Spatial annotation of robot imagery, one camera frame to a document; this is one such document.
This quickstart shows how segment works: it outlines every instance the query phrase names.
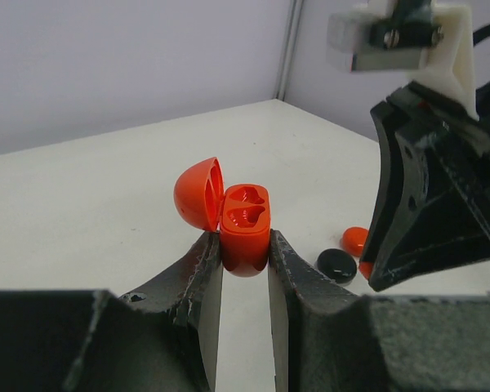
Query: black stone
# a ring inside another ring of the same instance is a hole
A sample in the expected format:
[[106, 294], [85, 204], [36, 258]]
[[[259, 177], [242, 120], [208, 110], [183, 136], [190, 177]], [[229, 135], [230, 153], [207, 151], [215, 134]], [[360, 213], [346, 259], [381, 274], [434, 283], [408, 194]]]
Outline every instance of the black stone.
[[316, 268], [338, 284], [351, 282], [358, 272], [354, 258], [341, 249], [327, 249], [321, 252]]

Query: white table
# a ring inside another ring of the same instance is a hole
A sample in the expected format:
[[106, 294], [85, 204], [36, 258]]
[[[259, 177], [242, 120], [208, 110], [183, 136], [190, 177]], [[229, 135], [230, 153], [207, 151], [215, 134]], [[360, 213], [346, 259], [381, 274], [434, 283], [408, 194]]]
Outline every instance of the white table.
[[[309, 262], [368, 226], [379, 149], [272, 100], [0, 156], [0, 288], [139, 286], [200, 232], [177, 215], [176, 178], [211, 156], [226, 186], [269, 190], [272, 226]], [[372, 292], [360, 275], [355, 293]], [[386, 293], [485, 294], [490, 262], [416, 278]], [[225, 273], [217, 390], [274, 390], [266, 272]]]

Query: metal screw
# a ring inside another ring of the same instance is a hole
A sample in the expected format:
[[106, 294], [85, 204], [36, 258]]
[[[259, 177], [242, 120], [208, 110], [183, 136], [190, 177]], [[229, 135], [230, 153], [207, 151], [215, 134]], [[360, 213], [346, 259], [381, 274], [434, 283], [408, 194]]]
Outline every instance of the metal screw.
[[388, 49], [398, 46], [399, 31], [391, 30], [388, 33], [386, 33], [385, 36], [383, 37], [383, 43]]
[[444, 31], [443, 27], [439, 26], [437, 30], [432, 33], [432, 46], [437, 47], [438, 44], [443, 41]]

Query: gray wall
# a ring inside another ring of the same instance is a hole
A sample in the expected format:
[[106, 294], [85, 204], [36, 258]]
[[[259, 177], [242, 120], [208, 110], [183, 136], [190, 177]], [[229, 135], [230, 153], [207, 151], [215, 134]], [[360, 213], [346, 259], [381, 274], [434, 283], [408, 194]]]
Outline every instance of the gray wall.
[[0, 154], [274, 96], [290, 0], [0, 0]]
[[[359, 2], [305, 0], [286, 102], [376, 139], [370, 109], [402, 86], [405, 77], [401, 73], [342, 73], [325, 58], [328, 17]], [[490, 22], [490, 0], [456, 2], [473, 6], [475, 28]], [[490, 79], [490, 39], [476, 47], [475, 63], [481, 85]]]

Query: small red object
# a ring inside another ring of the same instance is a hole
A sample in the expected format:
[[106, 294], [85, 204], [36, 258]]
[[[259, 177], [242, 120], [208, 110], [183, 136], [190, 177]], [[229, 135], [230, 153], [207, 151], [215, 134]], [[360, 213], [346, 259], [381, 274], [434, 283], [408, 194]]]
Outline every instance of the small red object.
[[363, 263], [359, 263], [359, 272], [361, 273], [362, 276], [364, 276], [366, 280], [370, 279], [370, 275], [372, 275], [373, 269], [374, 269], [373, 263], [369, 263], [366, 261]]
[[174, 203], [190, 225], [216, 232], [220, 226], [224, 267], [254, 276], [267, 265], [270, 240], [269, 192], [260, 185], [234, 185], [224, 191], [217, 158], [187, 169], [174, 187]]
[[360, 257], [367, 242], [368, 230], [363, 227], [350, 227], [343, 233], [341, 246], [352, 256]]

